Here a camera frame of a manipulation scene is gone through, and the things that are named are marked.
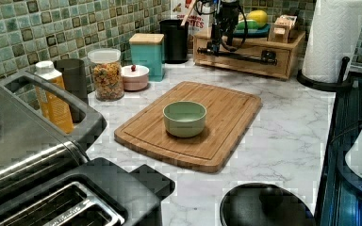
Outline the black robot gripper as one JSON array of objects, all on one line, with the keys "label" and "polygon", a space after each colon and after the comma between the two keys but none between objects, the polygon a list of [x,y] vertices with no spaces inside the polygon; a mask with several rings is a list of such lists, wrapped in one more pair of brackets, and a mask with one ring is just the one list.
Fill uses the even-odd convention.
[{"label": "black robot gripper", "polygon": [[220,52],[221,36],[232,36],[239,23],[239,0],[213,0],[214,22],[211,30],[211,52]]}]

